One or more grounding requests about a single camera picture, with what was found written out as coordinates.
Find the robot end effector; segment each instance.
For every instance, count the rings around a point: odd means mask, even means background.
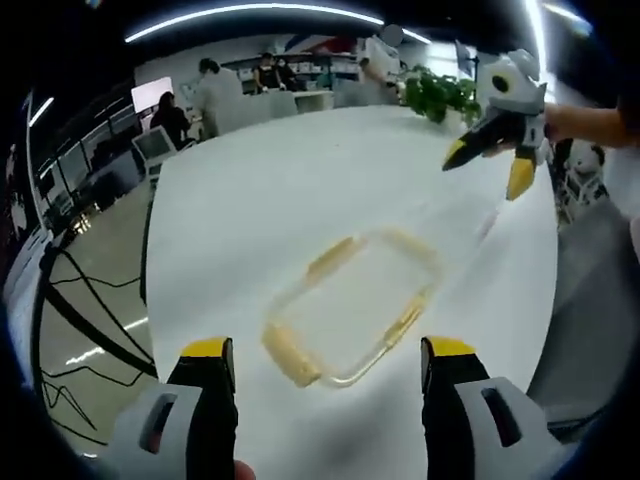
[[[461,167],[501,143],[515,147],[506,197],[515,200],[533,183],[542,162],[538,149],[545,138],[544,97],[547,84],[538,85],[540,67],[525,50],[502,55],[483,68],[479,82],[488,85],[483,116],[454,142],[443,170]]]

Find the potted plant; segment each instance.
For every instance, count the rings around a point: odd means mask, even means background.
[[[473,81],[438,76],[422,65],[414,67],[412,72],[407,80],[405,99],[418,115],[437,124],[453,120],[452,124],[464,121],[471,125],[479,118],[480,105],[472,100]]]

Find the human hand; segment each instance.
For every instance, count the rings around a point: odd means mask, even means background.
[[[235,480],[256,480],[256,474],[251,470],[251,467],[240,460],[235,462]]]
[[[545,136],[550,142],[556,143],[569,138],[566,134],[566,128],[562,120],[562,107],[547,103],[544,108],[545,119]],[[487,150],[482,154],[483,157],[495,157],[505,150],[512,150],[515,145],[512,143],[499,142],[494,148]]]

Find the ceiling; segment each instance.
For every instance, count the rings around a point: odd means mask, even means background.
[[[460,39],[481,50],[499,52],[525,47],[535,52],[535,40],[523,0],[298,0],[377,16],[433,39]],[[86,3],[99,4],[90,7]],[[0,29],[8,99],[2,124],[11,125],[24,96],[33,85],[36,103],[49,96],[55,108],[43,117],[51,130],[82,109],[97,95],[131,76],[145,60],[198,44],[259,33],[325,33],[361,35],[369,27],[358,21],[305,18],[301,15],[243,12],[198,19],[149,36],[139,43],[123,39],[140,28],[203,8],[250,3],[242,0],[35,0],[12,5]],[[610,104],[615,99],[615,65],[633,63],[630,42],[621,20],[633,14],[628,0],[574,0],[573,10],[587,18],[595,33],[575,35],[563,18],[543,10],[549,69],[588,97]]]

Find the white table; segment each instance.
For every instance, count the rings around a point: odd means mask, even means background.
[[[293,92],[298,113],[319,112],[333,108],[333,92],[313,90],[309,92]]]
[[[491,375],[529,385],[556,279],[546,168],[504,206],[459,281],[356,385],[300,390],[260,344],[267,304],[336,240],[417,202],[473,191],[491,209],[503,198],[511,155],[442,173],[451,140],[408,109],[365,107],[255,125],[165,163],[147,263],[158,373],[166,379],[194,340],[233,337],[236,457],[259,479],[426,478],[425,334],[460,337]]]

